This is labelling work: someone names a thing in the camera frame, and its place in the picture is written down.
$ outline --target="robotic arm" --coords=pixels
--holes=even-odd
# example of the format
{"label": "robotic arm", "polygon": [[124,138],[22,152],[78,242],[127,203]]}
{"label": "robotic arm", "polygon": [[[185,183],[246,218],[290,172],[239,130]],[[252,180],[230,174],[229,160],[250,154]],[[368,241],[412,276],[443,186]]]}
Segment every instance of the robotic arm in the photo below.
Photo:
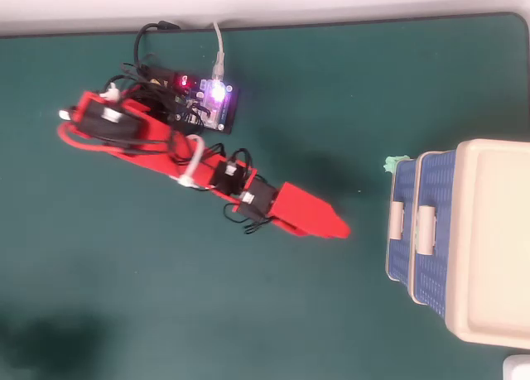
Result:
{"label": "robotic arm", "polygon": [[[76,107],[61,112],[65,122],[58,134],[72,147],[107,152],[170,176],[183,186],[212,192],[228,201],[225,212],[231,207],[246,218],[232,219],[249,222],[245,233],[272,223],[300,237],[349,236],[349,226],[330,204],[290,183],[279,189],[269,185],[253,167],[247,150],[227,157],[221,145],[205,147],[202,137],[175,130],[151,116],[149,110],[133,99],[113,101],[85,92]],[[82,139],[95,139],[99,144]],[[245,156],[244,161],[238,159],[239,154]]]}

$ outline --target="box handle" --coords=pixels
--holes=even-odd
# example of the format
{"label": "box handle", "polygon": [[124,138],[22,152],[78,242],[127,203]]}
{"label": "box handle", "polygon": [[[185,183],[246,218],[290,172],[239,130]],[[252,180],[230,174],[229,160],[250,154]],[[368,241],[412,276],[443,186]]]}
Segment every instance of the box handle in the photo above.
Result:
{"label": "box handle", "polygon": [[390,239],[397,241],[401,240],[403,235],[403,220],[405,218],[405,210],[403,202],[393,200],[390,203],[390,224],[388,226],[388,234]]}
{"label": "box handle", "polygon": [[436,208],[420,206],[417,210],[416,252],[431,256],[436,243]]}

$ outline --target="green table surface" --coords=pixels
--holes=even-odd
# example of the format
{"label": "green table surface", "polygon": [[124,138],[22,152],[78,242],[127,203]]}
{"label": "green table surface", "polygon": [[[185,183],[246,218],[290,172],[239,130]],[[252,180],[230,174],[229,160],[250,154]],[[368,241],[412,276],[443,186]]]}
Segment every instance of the green table surface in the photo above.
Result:
{"label": "green table surface", "polygon": [[[0,39],[0,375],[13,379],[499,380],[384,271],[386,156],[525,138],[528,29],[497,13],[224,32],[229,151],[331,202],[347,240],[245,236],[210,194],[55,134],[134,34]],[[207,75],[212,31],[142,52]]]}

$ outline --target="white wall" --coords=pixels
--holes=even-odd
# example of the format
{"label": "white wall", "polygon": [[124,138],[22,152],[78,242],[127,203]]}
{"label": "white wall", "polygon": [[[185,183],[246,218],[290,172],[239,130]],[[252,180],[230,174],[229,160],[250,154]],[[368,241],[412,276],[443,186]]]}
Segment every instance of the white wall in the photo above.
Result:
{"label": "white wall", "polygon": [[530,0],[0,0],[0,34],[134,30],[159,19],[248,26],[501,10],[530,21]]}

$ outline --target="purple led light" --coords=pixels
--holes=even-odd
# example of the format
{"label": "purple led light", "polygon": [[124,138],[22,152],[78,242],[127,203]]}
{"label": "purple led light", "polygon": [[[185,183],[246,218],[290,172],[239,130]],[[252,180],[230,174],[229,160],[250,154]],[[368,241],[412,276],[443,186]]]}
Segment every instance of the purple led light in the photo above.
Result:
{"label": "purple led light", "polygon": [[211,90],[211,96],[217,103],[221,103],[224,100],[224,96],[226,96],[224,84],[221,82],[214,83]]}

